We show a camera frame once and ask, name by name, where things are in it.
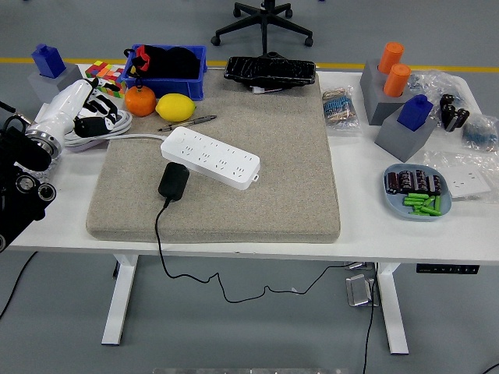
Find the lemon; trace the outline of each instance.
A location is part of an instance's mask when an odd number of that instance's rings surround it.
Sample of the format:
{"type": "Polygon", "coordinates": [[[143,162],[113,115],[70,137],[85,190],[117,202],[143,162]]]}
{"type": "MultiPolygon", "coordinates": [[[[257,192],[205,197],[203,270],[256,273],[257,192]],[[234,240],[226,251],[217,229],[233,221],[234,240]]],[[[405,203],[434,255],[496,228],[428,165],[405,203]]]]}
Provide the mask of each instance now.
{"type": "Polygon", "coordinates": [[[156,105],[156,112],[161,118],[171,122],[181,122],[193,115],[194,101],[181,93],[167,93],[156,105]]]}

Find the white electrical socket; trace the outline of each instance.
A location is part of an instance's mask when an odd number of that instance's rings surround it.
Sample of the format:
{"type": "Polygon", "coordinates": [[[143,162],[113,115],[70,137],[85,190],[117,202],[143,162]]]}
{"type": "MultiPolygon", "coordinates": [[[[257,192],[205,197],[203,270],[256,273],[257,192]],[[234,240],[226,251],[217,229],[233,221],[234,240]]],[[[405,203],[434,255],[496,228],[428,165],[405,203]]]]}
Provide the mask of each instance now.
{"type": "Polygon", "coordinates": [[[237,189],[258,180],[258,156],[182,126],[161,144],[161,155],[237,189]]]}
{"type": "Polygon", "coordinates": [[[474,166],[442,168],[439,172],[444,176],[452,198],[474,196],[490,191],[489,185],[474,166]]]}

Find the felt pad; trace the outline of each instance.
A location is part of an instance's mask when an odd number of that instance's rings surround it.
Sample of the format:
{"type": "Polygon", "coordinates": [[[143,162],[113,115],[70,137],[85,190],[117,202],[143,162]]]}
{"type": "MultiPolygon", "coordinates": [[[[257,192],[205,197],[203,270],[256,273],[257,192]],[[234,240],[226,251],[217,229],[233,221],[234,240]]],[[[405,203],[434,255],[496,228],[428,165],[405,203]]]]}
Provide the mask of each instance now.
{"type": "MultiPolygon", "coordinates": [[[[208,70],[204,100],[189,128],[260,157],[260,178],[239,191],[195,171],[183,197],[159,220],[165,243],[309,242],[338,238],[340,216],[318,83],[256,95],[208,70]]],[[[156,113],[133,118],[128,133],[167,124],[156,113]]],[[[95,238],[156,242],[154,222],[164,199],[157,187],[169,162],[157,139],[114,139],[108,145],[87,215],[95,238]]]]}

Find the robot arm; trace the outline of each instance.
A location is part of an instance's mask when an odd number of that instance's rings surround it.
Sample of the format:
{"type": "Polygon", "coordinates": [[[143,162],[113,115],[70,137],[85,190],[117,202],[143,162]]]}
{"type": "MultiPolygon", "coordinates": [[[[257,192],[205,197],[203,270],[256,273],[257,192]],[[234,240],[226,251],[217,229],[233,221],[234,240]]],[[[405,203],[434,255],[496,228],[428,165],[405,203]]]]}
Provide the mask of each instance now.
{"type": "Polygon", "coordinates": [[[112,131],[118,109],[97,90],[99,86],[119,90],[117,86],[98,78],[77,80],[52,99],[39,121],[27,129],[26,136],[56,158],[64,148],[64,135],[73,130],[80,137],[104,135],[112,131]],[[78,118],[84,108],[93,113],[99,111],[104,116],[78,118]]]}
{"type": "Polygon", "coordinates": [[[113,130],[117,108],[101,95],[99,86],[111,85],[97,78],[76,81],[54,97],[38,122],[31,122],[0,102],[0,108],[12,113],[0,125],[0,252],[31,222],[44,218],[45,208],[55,199],[52,185],[41,183],[18,164],[31,171],[45,171],[51,159],[62,152],[66,134],[74,130],[86,137],[113,130]],[[101,115],[78,118],[83,108],[90,115],[101,115]],[[11,125],[14,120],[20,122],[22,130],[11,125]]]}

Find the blue cube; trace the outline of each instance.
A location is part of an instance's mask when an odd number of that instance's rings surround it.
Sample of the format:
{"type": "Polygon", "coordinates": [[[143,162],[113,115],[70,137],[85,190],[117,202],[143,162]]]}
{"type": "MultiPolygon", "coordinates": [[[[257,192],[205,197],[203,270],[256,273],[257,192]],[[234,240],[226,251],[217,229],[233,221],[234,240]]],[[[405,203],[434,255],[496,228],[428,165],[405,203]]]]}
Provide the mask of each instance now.
{"type": "Polygon", "coordinates": [[[433,107],[425,95],[416,95],[405,102],[397,121],[408,129],[416,131],[424,124],[433,107]]]}
{"type": "Polygon", "coordinates": [[[64,61],[57,48],[46,44],[37,45],[37,50],[31,54],[34,63],[37,64],[40,75],[48,78],[57,78],[65,70],[64,61]]]}

